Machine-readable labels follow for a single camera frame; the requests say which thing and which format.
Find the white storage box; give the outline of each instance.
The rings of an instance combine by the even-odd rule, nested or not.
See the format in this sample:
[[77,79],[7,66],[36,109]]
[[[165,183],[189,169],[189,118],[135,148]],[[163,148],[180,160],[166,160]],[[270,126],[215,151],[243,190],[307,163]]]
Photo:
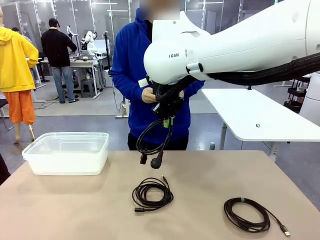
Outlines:
[[37,175],[98,175],[108,157],[109,134],[51,132],[22,151]]

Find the yellow jacket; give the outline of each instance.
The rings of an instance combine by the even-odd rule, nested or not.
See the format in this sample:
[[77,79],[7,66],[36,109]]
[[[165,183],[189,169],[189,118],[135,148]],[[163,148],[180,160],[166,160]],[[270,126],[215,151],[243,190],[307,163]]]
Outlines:
[[0,27],[0,90],[3,93],[35,89],[30,68],[37,64],[38,54],[20,33]]

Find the man's hand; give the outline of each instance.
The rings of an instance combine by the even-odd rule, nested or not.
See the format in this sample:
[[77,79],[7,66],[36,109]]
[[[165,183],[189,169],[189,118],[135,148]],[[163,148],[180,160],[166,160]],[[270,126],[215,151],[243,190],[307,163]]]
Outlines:
[[153,94],[151,87],[146,87],[143,89],[141,98],[146,104],[152,104],[156,102],[156,95]]

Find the beige tabletop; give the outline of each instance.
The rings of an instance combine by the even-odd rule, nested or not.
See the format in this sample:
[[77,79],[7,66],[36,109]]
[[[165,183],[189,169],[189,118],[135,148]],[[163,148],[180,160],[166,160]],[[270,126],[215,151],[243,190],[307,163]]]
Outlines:
[[[109,153],[97,176],[34,175],[25,163],[0,187],[0,240],[318,240],[320,213],[261,151],[165,152],[162,167],[140,165],[140,154]],[[132,190],[164,175],[174,200],[135,214]],[[253,199],[274,213],[271,228],[247,233],[227,221],[224,202]],[[250,207],[234,211],[259,221]]]

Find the blue floor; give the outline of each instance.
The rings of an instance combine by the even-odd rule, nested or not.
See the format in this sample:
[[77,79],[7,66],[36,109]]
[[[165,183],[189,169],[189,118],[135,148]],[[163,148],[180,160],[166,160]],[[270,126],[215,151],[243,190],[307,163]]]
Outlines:
[[[215,142],[218,148],[221,126],[222,121],[217,114],[192,114],[187,150],[209,150],[210,142]],[[105,132],[110,134],[110,150],[128,149],[128,120],[115,119],[114,116],[40,116],[37,117],[34,130],[37,136],[48,132]],[[14,139],[14,130],[5,130],[0,122],[0,153],[11,173],[24,163],[21,152],[30,141],[25,125],[21,128],[20,146],[13,145]],[[224,149],[239,150],[241,145],[241,141],[228,131]],[[244,142],[242,149],[268,153],[268,148],[261,142]],[[320,143],[283,143],[276,164],[320,210]]]

